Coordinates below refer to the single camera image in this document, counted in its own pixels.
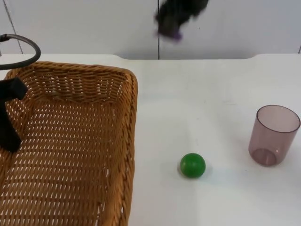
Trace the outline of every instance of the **woven basket bottom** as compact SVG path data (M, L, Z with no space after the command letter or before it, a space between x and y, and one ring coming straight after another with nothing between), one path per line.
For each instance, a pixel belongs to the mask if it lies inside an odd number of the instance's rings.
M2 184L1 225L103 224L121 177L110 162L117 113L113 104L35 103Z

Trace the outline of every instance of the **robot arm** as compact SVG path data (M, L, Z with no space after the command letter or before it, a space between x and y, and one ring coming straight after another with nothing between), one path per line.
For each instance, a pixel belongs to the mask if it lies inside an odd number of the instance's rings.
M180 27L191 17L198 17L209 0L167 0L164 2L155 19L158 23L158 33L173 40L180 40Z

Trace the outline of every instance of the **cup rim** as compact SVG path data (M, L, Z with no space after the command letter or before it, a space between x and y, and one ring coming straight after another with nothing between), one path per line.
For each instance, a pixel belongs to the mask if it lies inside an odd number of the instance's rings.
M292 130L292 131L289 131L289 132L281 132L281 131L273 130L273 129L271 129L271 128L265 126L265 125L259 120L258 113L259 113L259 111L260 111L262 108L270 107L270 106L282 107L282 108L285 108L285 109L291 111L292 113L294 113L294 114L297 116L298 121L299 121L299 125L297 126L297 128L294 129L294 130ZM301 121L300 121L299 116L298 116L294 111L292 111L291 109L289 109L289 108L287 108L287 107L284 107L284 106L281 106L281 105L265 105L265 106L259 108L258 111L257 111L257 113L256 113L256 119L257 119L257 121L258 121L264 128L267 128L268 130L271 130L271 131L276 132L276 133L293 133L293 132L297 131L297 130L300 128L300 126L301 126Z

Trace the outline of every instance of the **purple object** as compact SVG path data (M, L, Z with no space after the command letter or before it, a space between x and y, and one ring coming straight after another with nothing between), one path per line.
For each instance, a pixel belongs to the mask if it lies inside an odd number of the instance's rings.
M260 108L249 144L251 157L263 166L281 163L300 124L298 115L286 107L268 105Z

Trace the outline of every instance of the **green ball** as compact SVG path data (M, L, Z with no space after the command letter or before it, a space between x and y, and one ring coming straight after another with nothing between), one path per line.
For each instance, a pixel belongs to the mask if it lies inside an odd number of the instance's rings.
M185 155L180 163L181 172L188 178L199 178L206 169L205 160L196 153Z

